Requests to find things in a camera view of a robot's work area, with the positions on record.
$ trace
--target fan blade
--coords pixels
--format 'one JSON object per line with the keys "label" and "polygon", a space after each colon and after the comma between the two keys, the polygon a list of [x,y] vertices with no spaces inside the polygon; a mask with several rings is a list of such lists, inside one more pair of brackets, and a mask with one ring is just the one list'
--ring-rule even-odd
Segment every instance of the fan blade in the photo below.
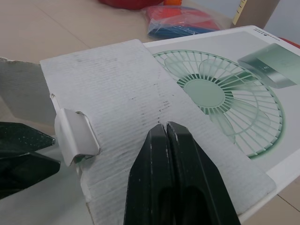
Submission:
{"label": "fan blade", "polygon": [[255,106],[235,99],[231,108],[245,115],[247,120],[253,123],[253,130],[257,132],[256,137],[259,138],[259,134],[264,135],[269,130],[271,124],[269,117]]}
{"label": "fan blade", "polygon": [[221,59],[215,58],[214,60],[203,60],[203,62],[199,66],[200,75],[204,77],[204,79],[208,79],[209,77],[214,77],[217,70],[221,68],[222,64]]}
{"label": "fan blade", "polygon": [[223,133],[228,136],[232,143],[235,143],[235,131],[223,113],[210,114],[210,120],[220,129]]}
{"label": "fan blade", "polygon": [[183,61],[180,61],[175,56],[168,57],[167,59],[165,59],[165,66],[171,74],[176,76],[176,78],[182,79],[190,75],[189,71],[183,64]]}
{"label": "fan blade", "polygon": [[256,84],[254,83],[255,81],[257,81],[257,79],[252,76],[251,73],[247,72],[247,71],[242,71],[242,72],[238,72],[235,73],[233,75],[231,75],[231,77],[228,78],[228,76],[226,77],[222,77],[219,79],[219,84],[221,85],[222,89],[225,90],[254,90],[251,89],[250,86],[256,86]]}

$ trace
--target red bag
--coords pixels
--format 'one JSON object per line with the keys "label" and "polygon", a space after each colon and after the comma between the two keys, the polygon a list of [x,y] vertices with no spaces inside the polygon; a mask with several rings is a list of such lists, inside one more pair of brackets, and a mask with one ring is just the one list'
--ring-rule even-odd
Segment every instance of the red bag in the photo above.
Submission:
{"label": "red bag", "polygon": [[158,5],[164,0],[99,0],[101,3],[112,7],[126,9],[142,9],[147,6]]}

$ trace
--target fan illustration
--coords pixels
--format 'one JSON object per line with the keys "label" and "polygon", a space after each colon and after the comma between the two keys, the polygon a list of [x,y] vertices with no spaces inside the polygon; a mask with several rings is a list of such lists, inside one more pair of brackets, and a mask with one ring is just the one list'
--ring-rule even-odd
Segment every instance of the fan illustration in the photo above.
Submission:
{"label": "fan illustration", "polygon": [[174,50],[154,57],[248,157],[261,155],[276,143],[283,128],[283,110],[259,76],[205,52]]}

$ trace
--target tile floor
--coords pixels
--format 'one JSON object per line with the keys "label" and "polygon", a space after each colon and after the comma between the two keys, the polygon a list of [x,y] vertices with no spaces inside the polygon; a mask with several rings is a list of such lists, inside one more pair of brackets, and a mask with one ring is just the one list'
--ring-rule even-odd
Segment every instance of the tile floor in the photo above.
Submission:
{"label": "tile floor", "polygon": [[[99,5],[97,0],[0,0],[0,56],[39,62],[134,38],[152,41],[141,14]],[[230,20],[222,23],[228,26]],[[1,98],[0,120],[16,121]],[[53,132],[51,127],[40,129]],[[282,224],[300,224],[300,177],[244,223]]]}

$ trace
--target fan hub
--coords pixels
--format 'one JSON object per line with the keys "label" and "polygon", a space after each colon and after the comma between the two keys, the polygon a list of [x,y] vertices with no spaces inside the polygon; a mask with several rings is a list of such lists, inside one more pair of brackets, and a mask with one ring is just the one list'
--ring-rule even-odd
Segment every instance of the fan hub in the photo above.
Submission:
{"label": "fan hub", "polygon": [[225,100],[225,93],[222,88],[208,80],[191,80],[184,85],[183,89],[200,107],[217,107]]}

